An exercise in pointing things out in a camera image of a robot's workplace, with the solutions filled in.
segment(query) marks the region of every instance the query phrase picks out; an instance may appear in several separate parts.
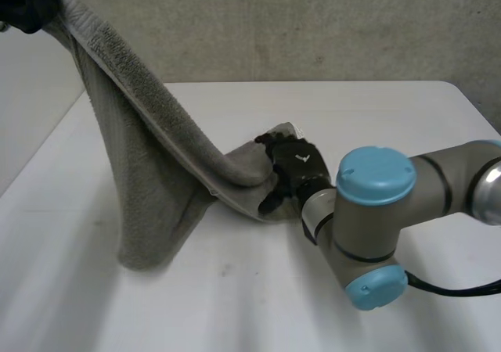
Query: gray wall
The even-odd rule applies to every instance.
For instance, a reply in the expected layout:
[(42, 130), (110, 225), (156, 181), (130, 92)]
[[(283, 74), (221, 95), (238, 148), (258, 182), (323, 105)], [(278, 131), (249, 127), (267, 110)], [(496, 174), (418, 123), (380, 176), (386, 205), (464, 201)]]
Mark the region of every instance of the gray wall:
[(501, 0), (84, 1), (163, 81), (444, 80), (501, 129)]

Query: black object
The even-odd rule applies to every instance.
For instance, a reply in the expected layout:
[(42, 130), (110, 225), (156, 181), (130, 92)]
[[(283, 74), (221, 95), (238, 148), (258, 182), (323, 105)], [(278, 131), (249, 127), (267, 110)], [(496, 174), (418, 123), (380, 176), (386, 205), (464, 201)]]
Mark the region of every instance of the black object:
[(476, 296), (489, 296), (497, 295), (501, 293), (501, 280), (496, 280), (495, 282), (486, 284), (484, 286), (478, 286), (467, 289), (445, 289), (437, 286), (433, 286), (430, 283), (426, 283), (424, 280), (417, 278), (415, 275), (406, 271), (407, 279), (409, 280), (409, 285), (421, 289), (426, 292), (435, 293), (442, 296), (450, 297), (476, 297)]
[(259, 205), (261, 214), (271, 213), (285, 198), (297, 197), (302, 208), (319, 190), (333, 188), (326, 164), (312, 143), (282, 133), (266, 133), (254, 141), (266, 146), (266, 155), (278, 175), (276, 187)]
[(59, 0), (0, 0), (0, 21), (26, 34), (42, 29), (59, 12)]

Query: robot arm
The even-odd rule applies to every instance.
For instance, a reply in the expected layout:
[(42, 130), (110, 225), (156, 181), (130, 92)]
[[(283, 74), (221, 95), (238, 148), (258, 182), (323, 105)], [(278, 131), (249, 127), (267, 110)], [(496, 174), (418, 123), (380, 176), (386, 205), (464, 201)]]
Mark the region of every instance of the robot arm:
[(393, 257), (400, 230), (414, 224), (457, 212), (501, 224), (501, 143), (469, 142), (412, 158), (362, 147), (343, 158), (334, 188), (314, 145), (263, 137), (256, 142), (267, 146), (282, 190), (270, 193), (274, 202), (267, 197), (260, 211), (273, 210), (283, 197), (297, 197), (306, 236), (358, 309), (389, 304), (408, 284), (447, 296), (501, 293), (499, 282), (440, 289), (406, 272)]

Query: towel fold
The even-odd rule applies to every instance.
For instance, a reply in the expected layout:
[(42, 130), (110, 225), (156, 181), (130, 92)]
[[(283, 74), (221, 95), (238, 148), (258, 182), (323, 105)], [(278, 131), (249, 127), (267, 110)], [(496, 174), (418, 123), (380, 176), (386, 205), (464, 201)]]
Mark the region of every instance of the towel fold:
[[(223, 155), (107, 22), (78, 0), (59, 2), (44, 30), (71, 51), (91, 99), (121, 205), (124, 266), (171, 259), (215, 197), (258, 220), (297, 218), (292, 203), (258, 214), (276, 183), (264, 147)], [(295, 135), (290, 123), (272, 131)]]

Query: table surface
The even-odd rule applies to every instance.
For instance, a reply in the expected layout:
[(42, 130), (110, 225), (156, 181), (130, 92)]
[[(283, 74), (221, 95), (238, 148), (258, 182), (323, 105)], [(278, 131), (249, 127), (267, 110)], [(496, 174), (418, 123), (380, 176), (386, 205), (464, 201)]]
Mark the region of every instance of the table surface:
[[(385, 145), (412, 156), (499, 138), (443, 82), (168, 85), (227, 152), (292, 121), (331, 174), (345, 153)], [(371, 312), (351, 306), (297, 226), (263, 225), (221, 203), (170, 266), (138, 274), (115, 259), (117, 197), (83, 95), (0, 199), (0, 350), (499, 351), (501, 296), (407, 289)], [(464, 215), (406, 229), (397, 258), (449, 288), (493, 281), (501, 231)]]

